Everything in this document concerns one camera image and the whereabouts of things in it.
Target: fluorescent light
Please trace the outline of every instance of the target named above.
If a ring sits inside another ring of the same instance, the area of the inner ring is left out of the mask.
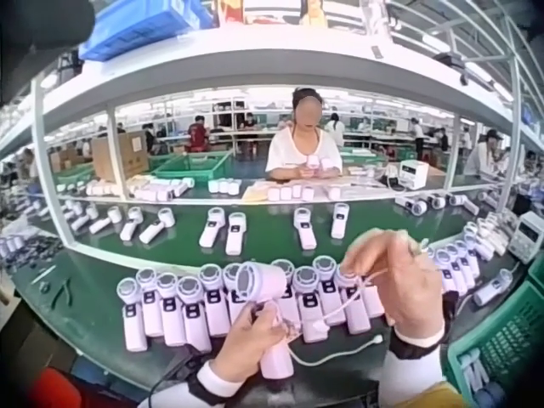
[[[422,38],[422,41],[426,43],[429,47],[432,47],[437,51],[440,51],[441,53],[449,53],[451,51],[451,47],[442,40],[439,40],[437,37],[425,34]]]
[[[508,102],[513,101],[513,96],[499,82],[495,82],[493,88]]]
[[[475,64],[473,62],[467,62],[465,66],[469,71],[475,74],[476,77],[479,77],[484,82],[490,82],[493,79],[493,77],[478,64]]]

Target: green tray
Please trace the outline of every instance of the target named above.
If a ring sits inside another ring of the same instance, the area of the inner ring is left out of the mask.
[[[543,335],[544,296],[531,282],[525,281],[499,309],[450,345],[445,375],[474,406],[459,357],[478,348],[491,381],[499,383],[508,393],[519,384],[520,376],[539,353]]]
[[[197,182],[219,179],[226,177],[231,155],[232,150],[176,155],[159,166],[153,175],[160,179],[192,177]]]
[[[94,176],[93,163],[78,164],[56,173],[57,184],[75,184],[78,181],[89,181]]]

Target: white shirt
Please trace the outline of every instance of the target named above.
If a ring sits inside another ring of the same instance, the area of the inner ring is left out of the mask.
[[[332,165],[342,172],[342,157],[332,136],[320,130],[320,141],[314,155],[320,160],[329,158]],[[295,168],[304,164],[307,156],[298,151],[292,139],[291,129],[280,130],[272,138],[269,149],[269,160],[266,163],[266,171],[270,172],[276,168]]]
[[[343,147],[343,132],[346,130],[346,126],[338,121],[337,128],[334,128],[334,121],[329,121],[325,126],[326,131],[332,136],[337,146]]]

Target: digital display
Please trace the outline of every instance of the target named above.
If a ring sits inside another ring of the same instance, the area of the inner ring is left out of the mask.
[[[416,169],[414,167],[403,166],[401,170],[410,174],[416,174]]]
[[[519,229],[519,232],[521,232],[531,241],[536,242],[536,240],[538,240],[538,234],[536,233],[536,231],[531,229],[527,224],[519,223],[518,229]]]

